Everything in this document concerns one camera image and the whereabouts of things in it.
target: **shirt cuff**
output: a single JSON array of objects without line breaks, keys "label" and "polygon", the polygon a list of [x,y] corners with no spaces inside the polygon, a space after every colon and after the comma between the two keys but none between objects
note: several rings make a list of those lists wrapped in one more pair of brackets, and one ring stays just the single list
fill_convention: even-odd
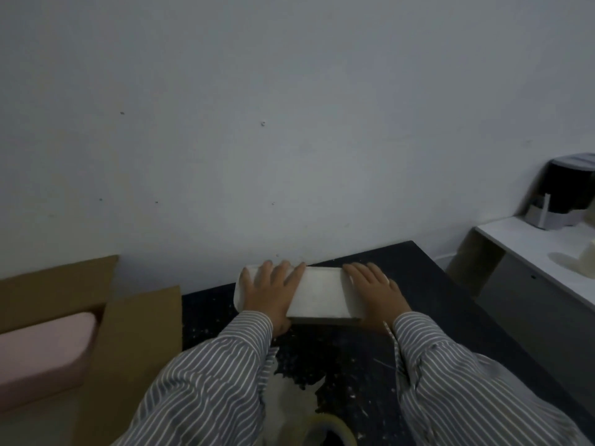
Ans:
[{"label": "shirt cuff", "polygon": [[264,313],[244,311],[221,331],[219,338],[241,339],[254,349],[262,361],[271,345],[272,322]]},{"label": "shirt cuff", "polygon": [[407,312],[393,322],[400,351],[408,366],[415,366],[421,355],[433,345],[451,339],[427,315]]}]

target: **table surface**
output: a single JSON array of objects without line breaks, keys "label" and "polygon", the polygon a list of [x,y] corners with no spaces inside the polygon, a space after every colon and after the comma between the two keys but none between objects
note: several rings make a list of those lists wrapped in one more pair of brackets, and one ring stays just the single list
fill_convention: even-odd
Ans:
[{"label": "table surface", "polygon": [[587,224],[541,230],[520,217],[507,217],[475,229],[531,269],[595,310],[595,279],[578,271],[578,256],[595,239]]},{"label": "table surface", "polygon": [[[537,396],[569,415],[595,442],[595,419],[589,412],[413,241],[317,266],[370,261],[398,283],[414,310],[431,316],[447,335],[471,351],[502,363]],[[233,292],[234,284],[229,284],[183,297],[184,348],[217,336],[237,315]],[[358,444],[415,444],[394,393],[393,346],[386,335],[348,326],[294,325],[276,342],[280,346],[277,372],[299,385],[325,377],[316,392],[319,411],[339,416],[353,432],[363,434]]]}]

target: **white shelf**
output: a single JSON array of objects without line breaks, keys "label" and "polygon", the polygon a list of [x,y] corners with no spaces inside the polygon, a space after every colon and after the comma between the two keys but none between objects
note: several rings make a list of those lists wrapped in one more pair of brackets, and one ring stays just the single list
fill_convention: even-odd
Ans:
[{"label": "white shelf", "polygon": [[579,224],[545,231],[518,217],[507,217],[475,229],[595,310],[595,279],[576,270],[576,259],[595,239],[595,228]]}]

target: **pink foam block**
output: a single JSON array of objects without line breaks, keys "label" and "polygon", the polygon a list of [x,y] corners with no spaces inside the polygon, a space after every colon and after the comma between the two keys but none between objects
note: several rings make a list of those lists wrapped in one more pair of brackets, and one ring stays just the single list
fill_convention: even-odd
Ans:
[{"label": "pink foam block", "polygon": [[0,412],[80,385],[96,329],[78,313],[0,335]]}]

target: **black table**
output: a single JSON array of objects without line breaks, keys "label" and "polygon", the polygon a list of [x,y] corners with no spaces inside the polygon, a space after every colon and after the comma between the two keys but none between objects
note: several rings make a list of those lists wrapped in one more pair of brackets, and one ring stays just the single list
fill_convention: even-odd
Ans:
[{"label": "black table", "polygon": [[[572,418],[595,443],[595,420],[413,242],[318,263],[375,262],[394,279],[411,308],[431,316],[452,339],[499,361],[537,396]],[[184,349],[213,338],[237,312],[235,284],[183,297]],[[294,325],[282,337],[277,372],[300,385],[322,377],[316,392],[320,412],[342,418],[361,445],[413,445],[395,394],[390,339],[348,326]]]}]

